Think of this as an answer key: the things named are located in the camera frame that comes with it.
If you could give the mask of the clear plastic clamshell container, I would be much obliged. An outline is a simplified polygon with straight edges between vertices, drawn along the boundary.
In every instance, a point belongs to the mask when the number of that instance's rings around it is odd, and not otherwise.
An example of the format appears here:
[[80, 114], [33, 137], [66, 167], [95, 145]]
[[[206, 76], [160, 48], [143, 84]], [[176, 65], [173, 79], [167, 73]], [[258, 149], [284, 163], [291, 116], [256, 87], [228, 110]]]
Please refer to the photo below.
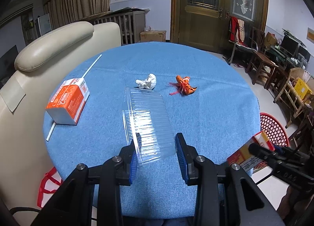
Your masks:
[[126, 142], [134, 142], [140, 166], [176, 153], [169, 116], [158, 92], [126, 87], [122, 119]]

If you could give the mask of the orange packet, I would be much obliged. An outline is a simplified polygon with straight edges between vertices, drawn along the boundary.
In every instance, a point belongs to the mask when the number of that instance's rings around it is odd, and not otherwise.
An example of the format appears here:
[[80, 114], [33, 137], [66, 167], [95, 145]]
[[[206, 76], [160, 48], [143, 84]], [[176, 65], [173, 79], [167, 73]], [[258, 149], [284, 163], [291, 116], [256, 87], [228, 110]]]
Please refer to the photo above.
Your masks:
[[176, 82], [169, 82], [169, 85], [172, 87], [176, 88], [175, 92], [169, 93], [169, 95], [176, 95], [176, 94], [181, 94], [184, 96], [188, 96], [193, 94], [196, 90], [197, 87], [192, 87], [189, 83], [190, 77], [181, 77], [180, 75], [176, 76]]

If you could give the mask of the white tissue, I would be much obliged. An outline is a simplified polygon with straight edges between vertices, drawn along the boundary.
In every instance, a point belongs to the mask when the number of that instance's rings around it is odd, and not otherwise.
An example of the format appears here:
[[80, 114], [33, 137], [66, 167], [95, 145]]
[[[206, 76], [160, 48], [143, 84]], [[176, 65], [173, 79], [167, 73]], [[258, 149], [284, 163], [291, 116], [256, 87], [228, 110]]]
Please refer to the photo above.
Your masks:
[[154, 74], [149, 74], [148, 77], [144, 80], [136, 80], [136, 85], [140, 89], [153, 90], [156, 86], [157, 79]]

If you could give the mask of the red plastic trash basket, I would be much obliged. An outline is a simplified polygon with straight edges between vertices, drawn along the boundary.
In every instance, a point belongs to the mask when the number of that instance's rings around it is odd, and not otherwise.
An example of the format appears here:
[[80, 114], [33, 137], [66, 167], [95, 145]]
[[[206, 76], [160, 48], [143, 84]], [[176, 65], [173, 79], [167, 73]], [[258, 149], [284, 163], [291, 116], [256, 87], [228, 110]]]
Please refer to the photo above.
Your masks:
[[260, 132], [264, 132], [269, 141], [274, 146], [289, 147], [289, 140], [285, 128], [272, 115], [261, 112], [260, 113]]

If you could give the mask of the blue round table cloth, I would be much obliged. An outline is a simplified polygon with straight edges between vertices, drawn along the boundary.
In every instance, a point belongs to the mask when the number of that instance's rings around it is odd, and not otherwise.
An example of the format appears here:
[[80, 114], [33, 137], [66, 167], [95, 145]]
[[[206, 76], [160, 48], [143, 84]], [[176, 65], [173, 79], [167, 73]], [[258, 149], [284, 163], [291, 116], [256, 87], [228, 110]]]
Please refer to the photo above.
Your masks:
[[[161, 100], [135, 113], [125, 90], [137, 79], [156, 76], [152, 95]], [[100, 165], [117, 155], [133, 135], [186, 143], [215, 164], [227, 158], [260, 130], [258, 99], [238, 72], [216, 56], [166, 42], [113, 48], [81, 63], [68, 79], [84, 77], [90, 96], [76, 125], [43, 123], [49, 156], [62, 178], [79, 163]]]

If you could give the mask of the yellow cardboard box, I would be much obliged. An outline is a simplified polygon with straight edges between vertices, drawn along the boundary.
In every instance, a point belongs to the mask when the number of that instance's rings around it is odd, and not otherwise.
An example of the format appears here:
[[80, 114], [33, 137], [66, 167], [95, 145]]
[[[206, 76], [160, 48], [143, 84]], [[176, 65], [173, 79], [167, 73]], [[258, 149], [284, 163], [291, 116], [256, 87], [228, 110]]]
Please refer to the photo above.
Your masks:
[[313, 78], [311, 77], [307, 82], [301, 78], [296, 79], [294, 90], [301, 100], [306, 99], [309, 95], [313, 95]]

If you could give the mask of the red white gift bag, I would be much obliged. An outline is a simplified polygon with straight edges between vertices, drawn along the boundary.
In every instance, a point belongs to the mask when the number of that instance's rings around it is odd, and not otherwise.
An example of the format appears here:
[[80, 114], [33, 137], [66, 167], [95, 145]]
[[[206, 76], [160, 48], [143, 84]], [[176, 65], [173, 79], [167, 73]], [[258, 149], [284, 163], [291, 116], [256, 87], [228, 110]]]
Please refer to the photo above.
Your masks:
[[56, 168], [53, 167], [49, 172], [45, 174], [40, 183], [37, 197], [37, 206], [42, 209], [51, 198], [51, 196], [62, 185], [62, 183], [63, 180], [61, 176], [59, 175]]

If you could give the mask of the dark wooden stool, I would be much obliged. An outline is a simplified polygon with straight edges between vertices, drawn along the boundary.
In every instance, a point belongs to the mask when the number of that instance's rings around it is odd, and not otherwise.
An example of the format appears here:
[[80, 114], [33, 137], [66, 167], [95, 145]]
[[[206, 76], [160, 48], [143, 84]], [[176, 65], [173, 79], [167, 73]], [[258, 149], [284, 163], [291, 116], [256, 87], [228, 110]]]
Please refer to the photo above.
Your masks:
[[254, 52], [245, 69], [245, 73], [251, 77], [252, 85], [255, 85], [258, 81], [263, 81], [263, 88], [268, 90], [271, 77], [276, 67], [277, 65], [266, 55], [260, 52]]

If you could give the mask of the cream leather sofa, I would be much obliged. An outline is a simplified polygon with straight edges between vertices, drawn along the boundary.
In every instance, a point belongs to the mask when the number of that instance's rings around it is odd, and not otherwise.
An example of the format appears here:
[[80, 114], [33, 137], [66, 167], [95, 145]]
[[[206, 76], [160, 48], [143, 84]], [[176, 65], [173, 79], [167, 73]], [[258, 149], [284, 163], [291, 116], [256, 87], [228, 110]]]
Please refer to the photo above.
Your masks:
[[43, 122], [55, 88], [85, 60], [120, 45], [116, 23], [76, 22], [18, 54], [16, 71], [1, 88], [1, 202], [7, 208], [36, 207], [40, 182], [53, 166]]

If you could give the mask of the black computer monitor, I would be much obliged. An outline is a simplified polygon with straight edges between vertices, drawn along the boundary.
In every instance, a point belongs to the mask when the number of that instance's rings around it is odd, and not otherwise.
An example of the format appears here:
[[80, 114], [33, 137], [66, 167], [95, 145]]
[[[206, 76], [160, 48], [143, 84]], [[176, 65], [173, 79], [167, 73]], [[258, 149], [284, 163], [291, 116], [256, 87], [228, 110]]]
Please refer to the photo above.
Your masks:
[[299, 47], [299, 43], [297, 40], [292, 39], [290, 36], [285, 35], [282, 43], [280, 44], [280, 51], [289, 57], [294, 57], [297, 49]]

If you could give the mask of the chair with red cloth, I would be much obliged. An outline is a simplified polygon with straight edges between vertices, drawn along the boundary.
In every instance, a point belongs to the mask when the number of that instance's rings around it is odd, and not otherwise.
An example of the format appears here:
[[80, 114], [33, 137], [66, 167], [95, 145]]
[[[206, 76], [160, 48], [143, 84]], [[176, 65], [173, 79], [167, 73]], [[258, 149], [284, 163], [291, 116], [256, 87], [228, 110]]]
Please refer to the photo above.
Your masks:
[[258, 45], [250, 37], [250, 32], [245, 32], [246, 23], [232, 16], [229, 20], [228, 41], [233, 44], [230, 58], [225, 58], [228, 65], [231, 65], [234, 59], [235, 51], [257, 52]]

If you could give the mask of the grey wooden crib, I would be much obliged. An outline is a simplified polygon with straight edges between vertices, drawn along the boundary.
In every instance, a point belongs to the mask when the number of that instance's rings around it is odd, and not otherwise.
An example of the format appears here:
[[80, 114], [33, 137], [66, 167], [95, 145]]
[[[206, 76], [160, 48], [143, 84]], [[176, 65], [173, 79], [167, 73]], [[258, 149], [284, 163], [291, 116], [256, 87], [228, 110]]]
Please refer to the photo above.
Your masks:
[[91, 17], [93, 25], [113, 22], [119, 25], [121, 44], [133, 44], [141, 41], [141, 33], [146, 27], [146, 12], [138, 8], [122, 8], [113, 12], [101, 13]]

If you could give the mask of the brown wooden double door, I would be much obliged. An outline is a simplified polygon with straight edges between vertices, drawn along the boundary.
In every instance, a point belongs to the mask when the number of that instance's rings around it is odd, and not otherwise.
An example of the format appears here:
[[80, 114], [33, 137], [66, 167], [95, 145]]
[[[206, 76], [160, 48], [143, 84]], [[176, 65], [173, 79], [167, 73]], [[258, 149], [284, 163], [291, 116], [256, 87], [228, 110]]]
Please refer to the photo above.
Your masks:
[[264, 31], [268, 5], [269, 0], [171, 0], [170, 40], [223, 53], [230, 50], [230, 18]]

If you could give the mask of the black flat television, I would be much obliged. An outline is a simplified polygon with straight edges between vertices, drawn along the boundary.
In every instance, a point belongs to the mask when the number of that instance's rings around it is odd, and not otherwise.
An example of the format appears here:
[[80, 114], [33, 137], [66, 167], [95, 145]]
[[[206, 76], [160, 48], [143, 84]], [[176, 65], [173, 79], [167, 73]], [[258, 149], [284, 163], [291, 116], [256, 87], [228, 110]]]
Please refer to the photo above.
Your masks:
[[14, 68], [14, 61], [18, 54], [17, 47], [14, 45], [0, 58], [0, 88], [5, 85], [8, 79], [16, 71]]

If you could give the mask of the white refrigerator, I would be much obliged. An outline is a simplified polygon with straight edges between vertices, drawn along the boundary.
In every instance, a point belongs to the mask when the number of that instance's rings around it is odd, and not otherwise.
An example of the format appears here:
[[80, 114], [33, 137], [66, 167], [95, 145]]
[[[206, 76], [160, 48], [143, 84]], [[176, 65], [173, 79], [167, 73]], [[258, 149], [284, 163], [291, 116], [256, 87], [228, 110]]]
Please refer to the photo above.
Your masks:
[[49, 13], [37, 18], [39, 35], [45, 35], [52, 30]]

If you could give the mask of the cardboard box by wall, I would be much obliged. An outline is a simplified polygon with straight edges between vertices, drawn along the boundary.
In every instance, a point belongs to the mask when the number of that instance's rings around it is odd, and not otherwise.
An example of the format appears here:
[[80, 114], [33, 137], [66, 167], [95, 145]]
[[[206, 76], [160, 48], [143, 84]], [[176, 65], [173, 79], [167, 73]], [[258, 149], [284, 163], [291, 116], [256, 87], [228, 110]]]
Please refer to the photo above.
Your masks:
[[165, 42], [166, 31], [165, 30], [150, 30], [140, 33], [141, 42]]

